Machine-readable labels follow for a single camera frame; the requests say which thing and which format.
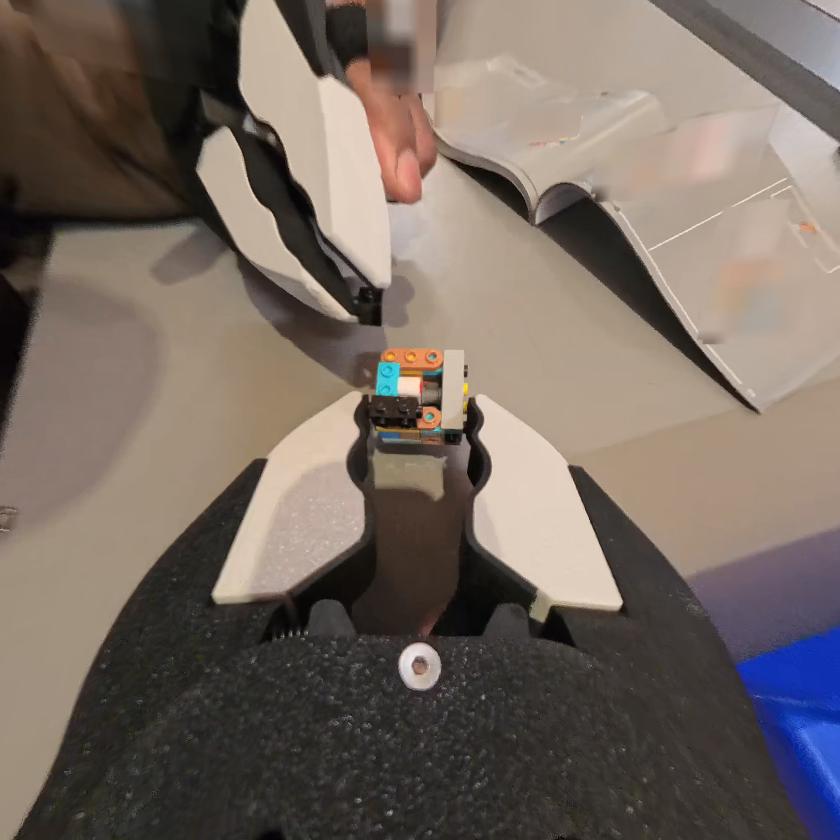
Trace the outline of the colourful toy brick model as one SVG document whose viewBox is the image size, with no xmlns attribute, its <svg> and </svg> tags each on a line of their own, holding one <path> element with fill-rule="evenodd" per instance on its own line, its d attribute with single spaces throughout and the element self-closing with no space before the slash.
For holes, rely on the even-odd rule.
<svg viewBox="0 0 840 840">
<path fill-rule="evenodd" d="M 469 366 L 461 349 L 389 348 L 375 370 L 365 414 L 379 448 L 461 445 L 467 423 Z"/>
</svg>

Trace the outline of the blue plastic bin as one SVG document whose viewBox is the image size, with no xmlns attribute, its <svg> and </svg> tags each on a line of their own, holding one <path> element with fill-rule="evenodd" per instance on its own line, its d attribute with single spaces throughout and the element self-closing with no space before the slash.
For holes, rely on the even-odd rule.
<svg viewBox="0 0 840 840">
<path fill-rule="evenodd" d="M 688 574 L 813 838 L 839 838 L 839 531 Z"/>
</svg>

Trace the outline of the open instruction booklet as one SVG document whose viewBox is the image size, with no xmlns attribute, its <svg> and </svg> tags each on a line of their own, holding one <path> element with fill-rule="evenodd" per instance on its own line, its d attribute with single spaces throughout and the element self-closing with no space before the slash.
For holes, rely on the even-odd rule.
<svg viewBox="0 0 840 840">
<path fill-rule="evenodd" d="M 510 56 L 435 69 L 427 106 L 441 152 L 503 179 L 530 225 L 602 210 L 754 410 L 838 358 L 838 222 L 783 157 L 781 106 L 675 119 L 653 92 L 574 87 Z"/>
</svg>

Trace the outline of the person's left forearm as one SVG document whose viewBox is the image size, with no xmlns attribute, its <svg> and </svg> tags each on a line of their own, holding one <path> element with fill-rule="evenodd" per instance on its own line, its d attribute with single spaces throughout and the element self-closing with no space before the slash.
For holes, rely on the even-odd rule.
<svg viewBox="0 0 840 840">
<path fill-rule="evenodd" d="M 202 95 L 236 104 L 243 2 L 2 2 L 2 215 L 210 217 Z"/>
</svg>

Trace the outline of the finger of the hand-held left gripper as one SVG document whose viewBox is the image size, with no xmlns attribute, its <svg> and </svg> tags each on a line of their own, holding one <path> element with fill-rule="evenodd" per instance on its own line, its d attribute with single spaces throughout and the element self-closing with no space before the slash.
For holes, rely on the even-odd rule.
<svg viewBox="0 0 840 840">
<path fill-rule="evenodd" d="M 328 290 L 284 243 L 277 217 L 254 193 L 245 154 L 231 128 L 218 128 L 205 138 L 196 173 L 233 247 L 252 267 L 321 315 L 359 322 L 352 293 L 340 273 L 333 272 L 339 288 Z"/>
<path fill-rule="evenodd" d="M 249 1 L 239 23 L 239 88 L 248 110 L 282 143 L 322 235 L 371 285 L 392 283 L 389 214 L 381 167 L 361 101 L 314 70 L 291 14 Z"/>
</svg>

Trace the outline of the person's left hand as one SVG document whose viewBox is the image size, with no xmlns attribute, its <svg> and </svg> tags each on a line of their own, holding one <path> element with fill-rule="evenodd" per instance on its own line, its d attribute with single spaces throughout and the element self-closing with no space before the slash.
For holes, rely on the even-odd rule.
<svg viewBox="0 0 840 840">
<path fill-rule="evenodd" d="M 424 177 L 437 159 L 434 132 L 419 95 L 398 93 L 384 79 L 375 79 L 368 59 L 351 62 L 345 73 L 368 121 L 386 198 L 417 203 Z"/>
</svg>

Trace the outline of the person's brown hoodie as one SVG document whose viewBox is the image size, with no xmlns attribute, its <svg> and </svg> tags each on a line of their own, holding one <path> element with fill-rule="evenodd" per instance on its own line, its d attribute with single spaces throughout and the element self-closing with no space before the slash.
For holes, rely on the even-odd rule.
<svg viewBox="0 0 840 840">
<path fill-rule="evenodd" d="M 47 256 L 53 234 L 53 219 L 21 213 L 16 209 L 19 183 L 1 176 L 1 420 L 7 419 L 25 347 L 37 294 L 18 290 L 7 272 L 25 259 L 38 263 Z"/>
</svg>

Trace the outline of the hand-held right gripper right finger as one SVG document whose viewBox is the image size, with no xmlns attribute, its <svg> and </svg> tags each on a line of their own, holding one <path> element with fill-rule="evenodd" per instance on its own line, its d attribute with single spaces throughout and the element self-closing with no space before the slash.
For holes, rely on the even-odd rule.
<svg viewBox="0 0 840 840">
<path fill-rule="evenodd" d="M 469 402 L 463 582 L 527 613 L 618 613 L 623 597 L 571 473 L 551 443 L 506 408 Z"/>
</svg>

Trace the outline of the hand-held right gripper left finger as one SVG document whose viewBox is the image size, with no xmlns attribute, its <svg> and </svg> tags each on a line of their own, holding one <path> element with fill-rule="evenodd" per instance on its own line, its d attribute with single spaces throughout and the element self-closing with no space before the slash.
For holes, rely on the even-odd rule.
<svg viewBox="0 0 840 840">
<path fill-rule="evenodd" d="M 270 451 L 213 587 L 216 605 L 298 595 L 363 536 L 364 495 L 348 467 L 361 402 L 350 392 Z"/>
</svg>

